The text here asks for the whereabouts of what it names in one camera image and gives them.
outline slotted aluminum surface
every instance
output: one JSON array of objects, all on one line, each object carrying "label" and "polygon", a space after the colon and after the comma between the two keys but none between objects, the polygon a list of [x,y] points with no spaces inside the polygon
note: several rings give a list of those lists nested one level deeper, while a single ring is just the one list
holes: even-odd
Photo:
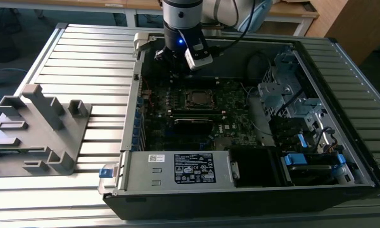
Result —
[{"label": "slotted aluminum surface", "polygon": [[[366,227],[375,217],[380,222],[380,196],[347,202],[319,213],[163,221],[119,219],[98,193],[99,168],[118,162],[121,154],[135,63],[133,40],[142,31],[163,32],[90,25],[70,25],[54,32],[17,95],[26,83],[38,83],[43,92],[57,95],[62,102],[82,99],[94,104],[82,155],[71,176],[0,178],[0,228],[233,226],[263,222],[261,227],[274,223],[290,227],[294,222],[299,227],[341,226],[342,222],[345,227]],[[251,37],[302,41],[380,163],[380,96],[338,44],[323,38]]]}]

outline floor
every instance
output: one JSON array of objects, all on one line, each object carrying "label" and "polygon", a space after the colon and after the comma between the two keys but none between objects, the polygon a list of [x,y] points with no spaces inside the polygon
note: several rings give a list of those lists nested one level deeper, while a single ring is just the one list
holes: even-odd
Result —
[{"label": "floor", "polygon": [[[115,17],[113,13],[46,10],[46,17],[39,19],[34,10],[21,9],[19,12],[18,18],[23,31],[14,34],[13,39],[22,51],[22,57],[10,63],[0,64],[0,68],[30,69],[59,22],[109,26],[115,26],[117,22],[123,26],[127,24],[125,15]],[[145,27],[161,28],[161,22],[161,17],[139,17],[139,25]],[[380,92],[380,51],[371,54],[361,69]],[[0,97],[15,93],[25,75],[19,71],[0,71]]]},{"label": "floor", "polygon": [[[113,13],[46,10],[45,18],[39,19],[33,9],[19,9],[19,13],[18,18],[23,31],[14,34],[13,39],[22,51],[22,57],[10,63],[2,63],[0,68],[30,69],[59,22],[115,26],[115,20],[118,19],[118,23],[127,26],[123,14],[118,15],[115,19]],[[147,18],[143,15],[139,16],[139,26],[162,28],[161,22],[162,17],[150,16]],[[0,71],[0,97],[14,95],[25,75],[23,72],[18,71]]]}]

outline power supply label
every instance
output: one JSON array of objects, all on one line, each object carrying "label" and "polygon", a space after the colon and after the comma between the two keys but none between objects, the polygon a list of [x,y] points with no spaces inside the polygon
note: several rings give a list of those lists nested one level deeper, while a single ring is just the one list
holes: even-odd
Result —
[{"label": "power supply label", "polygon": [[198,184],[217,182],[213,153],[175,154],[175,182]]}]

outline motherboard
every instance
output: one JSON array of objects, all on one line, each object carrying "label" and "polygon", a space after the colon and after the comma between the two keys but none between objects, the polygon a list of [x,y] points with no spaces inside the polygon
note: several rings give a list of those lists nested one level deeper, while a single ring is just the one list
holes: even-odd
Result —
[{"label": "motherboard", "polygon": [[247,92],[229,78],[145,78],[149,151],[225,150],[257,145]]}]

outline white sticker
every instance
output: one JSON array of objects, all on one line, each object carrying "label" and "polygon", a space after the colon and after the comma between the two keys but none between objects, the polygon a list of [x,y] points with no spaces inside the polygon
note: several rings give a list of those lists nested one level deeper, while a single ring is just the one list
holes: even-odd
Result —
[{"label": "white sticker", "polygon": [[150,154],[149,162],[165,162],[166,156],[165,154]]},{"label": "white sticker", "polygon": [[113,6],[113,7],[123,7],[122,4],[105,4],[106,6]]}]

